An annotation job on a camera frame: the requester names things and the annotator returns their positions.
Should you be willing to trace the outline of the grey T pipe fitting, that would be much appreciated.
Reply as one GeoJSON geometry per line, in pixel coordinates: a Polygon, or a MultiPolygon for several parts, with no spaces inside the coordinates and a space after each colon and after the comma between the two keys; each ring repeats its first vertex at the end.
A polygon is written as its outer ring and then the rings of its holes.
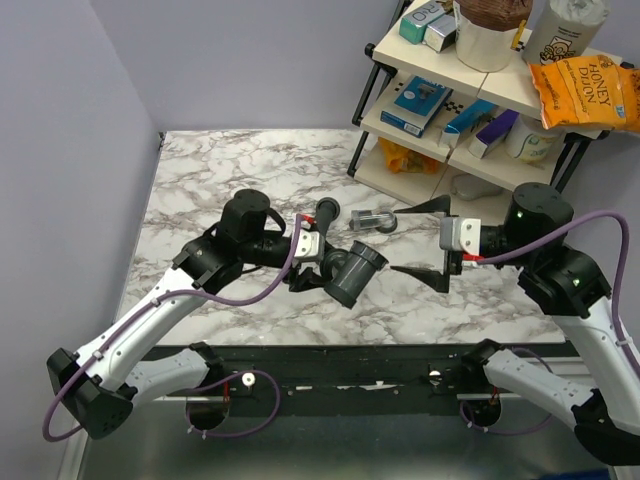
{"type": "Polygon", "coordinates": [[[334,248],[320,263],[324,291],[342,306],[352,309],[372,277],[388,264],[378,251],[360,241],[350,250],[334,248]]]}

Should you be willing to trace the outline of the clear plastic pipe fitting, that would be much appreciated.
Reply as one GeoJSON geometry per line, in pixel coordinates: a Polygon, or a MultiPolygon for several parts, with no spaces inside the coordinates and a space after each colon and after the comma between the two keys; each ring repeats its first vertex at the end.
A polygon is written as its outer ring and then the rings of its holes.
{"type": "Polygon", "coordinates": [[[390,234],[397,229],[398,221],[390,210],[353,210],[348,225],[354,232],[376,230],[390,234]]]}

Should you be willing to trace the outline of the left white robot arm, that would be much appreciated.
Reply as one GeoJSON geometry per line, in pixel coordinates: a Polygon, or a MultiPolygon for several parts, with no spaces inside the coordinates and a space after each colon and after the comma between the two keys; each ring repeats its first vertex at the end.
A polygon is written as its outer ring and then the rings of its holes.
{"type": "Polygon", "coordinates": [[[226,372],[205,345],[187,346],[160,360],[146,355],[174,326],[207,302],[244,307],[256,304],[280,284],[299,291],[314,286],[312,266],[327,255],[325,237],[339,216],[333,198],[318,201],[312,215],[297,214],[293,232],[263,193],[236,192],[221,218],[187,242],[153,289],[94,340],[69,351],[56,350],[46,362],[55,394],[42,433],[51,431],[58,406],[94,440],[117,430],[134,408],[180,392],[227,394],[231,381],[256,370],[226,372]]]}

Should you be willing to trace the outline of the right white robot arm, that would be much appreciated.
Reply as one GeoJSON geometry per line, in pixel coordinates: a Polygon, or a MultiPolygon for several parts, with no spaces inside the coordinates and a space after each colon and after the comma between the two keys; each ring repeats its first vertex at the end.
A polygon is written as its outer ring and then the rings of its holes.
{"type": "Polygon", "coordinates": [[[639,351],[619,315],[629,253],[626,219],[612,211],[575,217],[555,188],[535,182],[513,191],[498,226],[455,216],[450,209],[448,195],[408,208],[410,214],[441,214],[439,245],[445,261],[442,271],[405,267],[403,273],[446,293],[466,255],[476,265],[518,268],[519,287],[562,330],[595,384],[572,383],[489,339],[462,357],[459,381],[474,392],[491,385],[523,397],[561,420],[593,457],[609,466],[638,465],[639,351]],[[565,242],[569,231],[603,217],[615,219],[621,230],[614,282],[607,281],[592,257],[565,242]]]}

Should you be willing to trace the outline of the orange snack bag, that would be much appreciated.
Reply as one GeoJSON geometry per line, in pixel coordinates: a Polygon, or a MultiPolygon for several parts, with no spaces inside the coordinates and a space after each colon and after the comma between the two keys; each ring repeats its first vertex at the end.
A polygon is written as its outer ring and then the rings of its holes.
{"type": "Polygon", "coordinates": [[[379,137],[377,143],[384,155],[387,169],[394,174],[436,174],[440,169],[440,163],[437,160],[393,141],[379,137]]]}

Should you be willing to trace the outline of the cream tiered shelf rack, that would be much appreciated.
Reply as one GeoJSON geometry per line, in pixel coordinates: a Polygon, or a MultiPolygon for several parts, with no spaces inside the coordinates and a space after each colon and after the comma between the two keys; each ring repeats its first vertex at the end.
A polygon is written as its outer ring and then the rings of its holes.
{"type": "Polygon", "coordinates": [[[603,130],[545,130],[539,95],[522,58],[529,30],[519,28],[509,64],[477,71],[454,47],[435,51],[400,34],[403,14],[418,1],[398,2],[388,32],[367,44],[374,66],[352,122],[362,136],[348,167],[355,180],[410,205],[440,195],[455,212],[498,223],[511,193],[527,182],[564,189],[592,142],[603,130]],[[409,84],[442,87],[439,109],[426,124],[395,126],[390,113],[409,84]]]}

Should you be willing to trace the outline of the blue white carton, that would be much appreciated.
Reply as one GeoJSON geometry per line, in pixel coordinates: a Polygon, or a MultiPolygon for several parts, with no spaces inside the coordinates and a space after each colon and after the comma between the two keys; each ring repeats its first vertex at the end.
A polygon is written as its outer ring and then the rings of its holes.
{"type": "Polygon", "coordinates": [[[486,100],[473,101],[446,124],[439,139],[439,146],[449,150],[455,149],[461,138],[490,116],[496,108],[495,104],[486,100]]]}

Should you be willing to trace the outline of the purple white carton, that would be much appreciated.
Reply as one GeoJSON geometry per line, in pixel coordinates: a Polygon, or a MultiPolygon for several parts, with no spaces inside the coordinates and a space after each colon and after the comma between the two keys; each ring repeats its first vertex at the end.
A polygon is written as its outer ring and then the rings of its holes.
{"type": "Polygon", "coordinates": [[[469,153],[478,159],[486,157],[506,138],[518,117],[519,113],[514,110],[502,112],[473,137],[469,153]]]}

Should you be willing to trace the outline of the blue product box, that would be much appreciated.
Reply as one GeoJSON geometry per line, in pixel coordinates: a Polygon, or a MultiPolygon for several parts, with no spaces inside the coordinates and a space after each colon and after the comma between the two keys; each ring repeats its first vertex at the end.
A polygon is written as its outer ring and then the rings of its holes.
{"type": "Polygon", "coordinates": [[[394,97],[381,110],[380,120],[421,138],[453,90],[422,77],[411,76],[394,90],[394,97]]]}

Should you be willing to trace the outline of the white round container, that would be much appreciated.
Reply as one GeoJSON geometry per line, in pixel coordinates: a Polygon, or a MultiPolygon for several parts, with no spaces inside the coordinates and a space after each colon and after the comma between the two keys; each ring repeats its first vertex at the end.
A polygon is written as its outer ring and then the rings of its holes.
{"type": "Polygon", "coordinates": [[[539,161],[563,134],[561,127],[546,129],[540,120],[519,115],[505,138],[505,151],[516,160],[539,161]]]}

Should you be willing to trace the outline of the white tub brown lid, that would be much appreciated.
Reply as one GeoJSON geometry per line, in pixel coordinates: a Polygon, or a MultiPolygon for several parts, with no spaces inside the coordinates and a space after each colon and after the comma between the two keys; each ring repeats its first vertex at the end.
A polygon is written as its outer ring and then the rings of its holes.
{"type": "Polygon", "coordinates": [[[456,54],[468,67],[483,73],[504,69],[522,35],[532,1],[454,1],[456,54]]]}

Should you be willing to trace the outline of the orange honey dijon chip bag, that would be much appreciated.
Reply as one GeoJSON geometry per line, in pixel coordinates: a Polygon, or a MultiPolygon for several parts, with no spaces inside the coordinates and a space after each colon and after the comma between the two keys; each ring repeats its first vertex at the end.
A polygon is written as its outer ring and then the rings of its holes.
{"type": "Polygon", "coordinates": [[[639,70],[606,55],[529,66],[546,129],[577,127],[639,132],[639,70]]]}

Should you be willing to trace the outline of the teal green box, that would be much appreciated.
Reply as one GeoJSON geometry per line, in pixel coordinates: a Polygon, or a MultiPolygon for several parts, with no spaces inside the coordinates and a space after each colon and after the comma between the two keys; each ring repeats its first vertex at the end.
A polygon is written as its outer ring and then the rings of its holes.
{"type": "Polygon", "coordinates": [[[399,35],[411,44],[421,44],[427,27],[445,14],[445,9],[440,3],[427,1],[403,15],[400,19],[399,35]]]}

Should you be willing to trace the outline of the grey cylindrical canister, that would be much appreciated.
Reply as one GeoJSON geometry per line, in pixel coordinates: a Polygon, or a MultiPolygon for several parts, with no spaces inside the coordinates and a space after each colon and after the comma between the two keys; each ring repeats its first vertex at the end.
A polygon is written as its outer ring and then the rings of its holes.
{"type": "Polygon", "coordinates": [[[527,64],[548,65],[580,56],[611,11],[604,0],[549,0],[527,43],[522,58],[527,64]]]}

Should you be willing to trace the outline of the aluminium frame rail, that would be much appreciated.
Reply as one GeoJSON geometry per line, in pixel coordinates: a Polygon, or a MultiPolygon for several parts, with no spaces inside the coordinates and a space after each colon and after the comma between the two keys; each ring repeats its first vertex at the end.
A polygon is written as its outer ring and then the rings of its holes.
{"type": "MultiPolygon", "coordinates": [[[[111,363],[102,358],[87,370],[87,374],[90,377],[99,376],[100,386],[109,392],[117,392],[124,387],[134,388],[135,406],[176,392],[196,395],[236,377],[249,377],[251,381],[245,386],[250,388],[261,375],[256,369],[245,369],[219,374],[217,380],[212,382],[207,379],[212,370],[201,355],[184,349],[164,359],[139,361],[129,367],[124,365],[121,357],[111,363]]],[[[595,387],[595,381],[580,362],[564,358],[560,361],[524,358],[507,350],[500,351],[498,358],[489,362],[488,378],[490,384],[528,399],[553,391],[578,398],[595,387]]]]}

